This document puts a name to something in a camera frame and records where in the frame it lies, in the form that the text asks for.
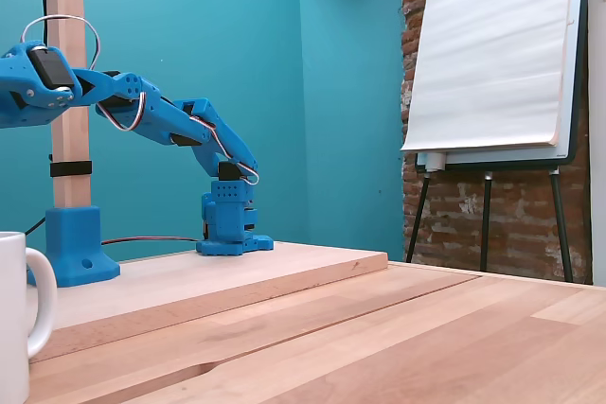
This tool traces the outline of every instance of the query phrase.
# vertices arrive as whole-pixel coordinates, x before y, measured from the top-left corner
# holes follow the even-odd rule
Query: white mug
[[[27,269],[36,277],[38,314],[27,336]],[[45,346],[57,308],[57,281],[46,256],[26,247],[20,232],[0,232],[0,403],[29,396],[28,360]]]

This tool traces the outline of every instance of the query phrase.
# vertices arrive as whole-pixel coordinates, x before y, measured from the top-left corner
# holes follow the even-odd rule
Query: wooden pole
[[[48,14],[84,16],[84,0],[46,0]],[[76,20],[48,21],[48,44],[58,47],[75,67],[86,67],[85,24]],[[88,161],[88,108],[71,108],[51,124],[53,161]],[[56,207],[91,204],[91,177],[53,179]]]

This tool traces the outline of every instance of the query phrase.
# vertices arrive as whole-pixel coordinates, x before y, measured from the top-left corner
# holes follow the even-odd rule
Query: blue robotic arm
[[[59,49],[42,42],[18,44],[0,58],[0,128],[47,124],[71,107],[91,105],[118,127],[131,125],[124,130],[158,144],[191,147],[205,172],[219,179],[203,195],[200,253],[273,249],[269,237],[252,234],[257,161],[208,99],[169,101],[136,74],[71,68]]]

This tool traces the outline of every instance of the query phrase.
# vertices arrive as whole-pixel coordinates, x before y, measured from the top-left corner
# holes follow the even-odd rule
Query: easel leg
[[[417,243],[417,234],[419,233],[420,219],[423,215],[423,206],[425,205],[425,199],[427,199],[427,188],[429,187],[429,179],[429,174],[425,174],[425,177],[423,178],[423,189],[420,191],[419,207],[417,207],[417,215],[415,216],[413,235],[410,237],[410,245],[408,246],[408,253],[406,253],[406,262],[408,263],[412,262],[413,260],[415,244]]]
[[[489,262],[489,226],[490,191],[492,190],[492,172],[484,174],[484,211],[482,212],[482,249],[480,253],[480,272],[485,272]]]
[[[561,263],[564,268],[564,279],[568,283],[573,282],[572,265],[570,262],[570,250],[568,248],[568,235],[566,234],[566,219],[564,218],[564,207],[561,202],[560,170],[549,172],[551,177],[551,189],[553,190],[553,203],[556,206],[556,221],[558,222],[558,237],[560,238]]]

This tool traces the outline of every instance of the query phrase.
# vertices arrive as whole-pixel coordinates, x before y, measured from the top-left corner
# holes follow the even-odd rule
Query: blue wall
[[[312,242],[401,259],[401,0],[300,4]]]
[[[261,171],[260,233],[402,257],[401,0],[85,2],[102,38],[99,70],[145,75],[169,98],[209,97],[249,144]],[[0,5],[1,52],[42,12],[40,0]],[[119,132],[95,114],[90,145],[105,238],[200,236],[209,179],[189,150]],[[52,206],[50,149],[48,127],[0,130],[0,229],[23,231]],[[44,249],[44,229],[28,243]],[[106,252],[124,259],[189,246]]]
[[[11,11],[0,24],[0,47],[8,49],[23,25],[41,14],[40,2],[2,4]],[[259,162],[258,232],[308,241],[298,2],[85,0],[85,12],[102,39],[97,69],[145,75],[169,98],[208,97]],[[0,225],[25,230],[52,205],[50,130],[0,133],[3,160],[13,165],[0,177],[5,193]],[[101,207],[105,238],[200,237],[201,195],[209,179],[190,150],[119,132],[95,114],[90,146],[93,204]],[[43,248],[40,231],[29,243]],[[129,243],[106,251],[123,259],[190,246]]]

